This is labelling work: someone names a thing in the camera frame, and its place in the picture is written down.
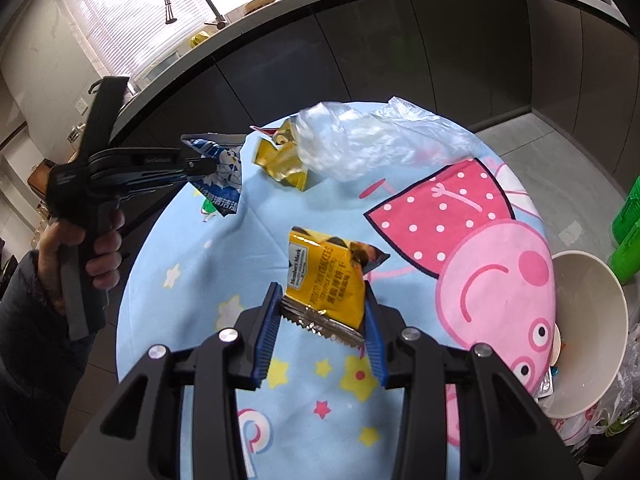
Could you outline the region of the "green plastic bottle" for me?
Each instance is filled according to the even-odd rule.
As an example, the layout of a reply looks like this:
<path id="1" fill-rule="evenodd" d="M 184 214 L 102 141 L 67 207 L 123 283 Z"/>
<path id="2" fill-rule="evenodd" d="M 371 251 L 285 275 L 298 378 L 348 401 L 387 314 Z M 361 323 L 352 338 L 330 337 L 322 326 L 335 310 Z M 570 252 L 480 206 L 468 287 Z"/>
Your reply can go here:
<path id="1" fill-rule="evenodd" d="M 634 181 L 623 207 L 616 214 L 611 226 L 614 242 L 619 245 L 630 233 L 640 217 L 640 177 Z"/>
<path id="2" fill-rule="evenodd" d="M 639 224 L 639 220 L 634 223 L 628 223 L 626 226 L 621 224 L 614 231 L 617 248 L 608 258 L 608 266 L 620 281 L 620 284 L 628 283 L 639 273 Z"/>

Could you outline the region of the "beige trash bin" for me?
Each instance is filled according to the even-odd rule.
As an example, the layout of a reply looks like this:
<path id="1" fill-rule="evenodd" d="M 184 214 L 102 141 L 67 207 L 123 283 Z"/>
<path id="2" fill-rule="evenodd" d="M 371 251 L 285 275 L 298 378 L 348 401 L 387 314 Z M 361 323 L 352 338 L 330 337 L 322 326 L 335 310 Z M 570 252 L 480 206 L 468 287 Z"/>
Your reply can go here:
<path id="1" fill-rule="evenodd" d="M 612 386 L 626 351 L 628 308 L 622 285 L 596 256 L 568 250 L 552 263 L 561 350 L 553 393 L 541 407 L 552 419 L 568 419 L 596 406 Z"/>

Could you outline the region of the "green bottle cap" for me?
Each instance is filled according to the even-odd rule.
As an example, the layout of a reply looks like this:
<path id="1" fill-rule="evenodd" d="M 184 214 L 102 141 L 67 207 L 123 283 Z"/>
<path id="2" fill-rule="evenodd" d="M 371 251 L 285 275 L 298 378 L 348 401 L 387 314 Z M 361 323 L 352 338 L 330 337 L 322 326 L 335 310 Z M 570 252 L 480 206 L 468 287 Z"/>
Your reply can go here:
<path id="1" fill-rule="evenodd" d="M 216 214 L 217 209 L 214 204 L 210 200 L 204 200 L 203 205 L 201 206 L 202 214 Z"/>

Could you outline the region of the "light blue cartoon tablecloth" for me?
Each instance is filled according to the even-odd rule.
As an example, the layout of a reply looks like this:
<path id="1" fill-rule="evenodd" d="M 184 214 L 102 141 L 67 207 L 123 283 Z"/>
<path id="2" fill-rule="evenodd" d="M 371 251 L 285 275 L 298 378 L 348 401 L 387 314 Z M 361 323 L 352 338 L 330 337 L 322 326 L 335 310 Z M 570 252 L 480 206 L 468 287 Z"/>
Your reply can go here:
<path id="1" fill-rule="evenodd" d="M 305 191 L 242 148 L 235 214 L 206 218 L 183 188 L 146 239 L 122 295 L 116 365 L 126 375 L 153 344 L 189 349 L 234 324 L 279 283 L 304 306 L 358 323 L 366 289 L 446 346 L 489 344 L 529 392 L 548 370 L 555 318 L 550 249 L 518 177 L 482 141 L 446 164 L 429 154 L 321 177 Z M 383 389 L 366 352 L 284 321 L 268 375 L 238 395 L 252 479 L 387 479 L 402 394 Z"/>

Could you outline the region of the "chrome kitchen faucet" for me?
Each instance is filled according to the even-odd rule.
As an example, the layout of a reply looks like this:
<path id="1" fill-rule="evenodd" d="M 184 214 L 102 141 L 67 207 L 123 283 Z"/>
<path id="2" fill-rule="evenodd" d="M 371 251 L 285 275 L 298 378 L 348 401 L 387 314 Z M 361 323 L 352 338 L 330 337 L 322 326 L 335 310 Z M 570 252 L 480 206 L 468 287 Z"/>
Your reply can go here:
<path id="1" fill-rule="evenodd" d="M 164 6 L 165 24 L 174 24 L 177 21 L 177 18 L 172 10 L 171 0 L 164 0 Z M 196 0 L 186 0 L 183 7 L 188 10 L 191 18 L 195 18 L 197 15 L 202 18 L 204 16 L 205 9 L 208 9 L 210 18 L 205 22 L 205 24 L 214 26 L 218 30 L 225 28 L 229 24 L 228 20 L 224 17 L 224 14 L 217 9 L 212 0 L 204 0 L 203 3 L 197 3 Z"/>

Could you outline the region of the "blue white snack bag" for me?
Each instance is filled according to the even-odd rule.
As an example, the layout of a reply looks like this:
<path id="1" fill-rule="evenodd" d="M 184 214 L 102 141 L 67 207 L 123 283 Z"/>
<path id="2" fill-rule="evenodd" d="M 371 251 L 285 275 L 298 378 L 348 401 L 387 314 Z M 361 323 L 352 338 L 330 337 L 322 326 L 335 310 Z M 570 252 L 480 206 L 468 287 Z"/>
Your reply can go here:
<path id="1" fill-rule="evenodd" d="M 217 170 L 209 176 L 193 176 L 189 181 L 224 217 L 238 212 L 242 191 L 242 146 L 220 146 L 214 142 L 197 140 L 186 144 L 201 157 L 216 160 Z"/>

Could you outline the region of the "clear plastic bag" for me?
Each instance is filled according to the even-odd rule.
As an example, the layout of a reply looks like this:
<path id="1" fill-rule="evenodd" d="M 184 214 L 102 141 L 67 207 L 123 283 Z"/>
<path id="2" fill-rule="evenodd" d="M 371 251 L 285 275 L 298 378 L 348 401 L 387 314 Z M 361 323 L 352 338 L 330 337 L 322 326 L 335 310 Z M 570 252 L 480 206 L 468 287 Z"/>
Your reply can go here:
<path id="1" fill-rule="evenodd" d="M 292 116 L 291 125 L 302 163 L 341 182 L 387 167 L 446 166 L 482 147 L 474 133 L 397 96 L 372 112 L 320 102 Z"/>

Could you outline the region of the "yellow biscuit packet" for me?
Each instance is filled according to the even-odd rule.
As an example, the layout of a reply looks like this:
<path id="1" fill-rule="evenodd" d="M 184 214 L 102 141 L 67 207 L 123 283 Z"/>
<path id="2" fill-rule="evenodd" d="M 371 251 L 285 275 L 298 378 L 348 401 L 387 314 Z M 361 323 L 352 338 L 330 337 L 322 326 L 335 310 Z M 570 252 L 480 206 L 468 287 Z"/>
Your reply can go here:
<path id="1" fill-rule="evenodd" d="M 294 226 L 282 316 L 323 338 L 361 347 L 366 275 L 388 258 L 373 245 Z"/>

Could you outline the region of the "gold foil wrapper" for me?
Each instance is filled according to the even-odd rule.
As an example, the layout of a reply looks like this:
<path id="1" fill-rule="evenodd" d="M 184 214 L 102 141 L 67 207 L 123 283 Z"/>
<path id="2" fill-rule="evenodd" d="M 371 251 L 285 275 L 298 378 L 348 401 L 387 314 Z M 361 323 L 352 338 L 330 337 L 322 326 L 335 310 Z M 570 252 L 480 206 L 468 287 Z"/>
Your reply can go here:
<path id="1" fill-rule="evenodd" d="M 308 168 L 298 157 L 291 119 L 286 118 L 278 128 L 253 126 L 252 129 L 264 135 L 258 142 L 254 163 L 272 180 L 304 192 Z"/>

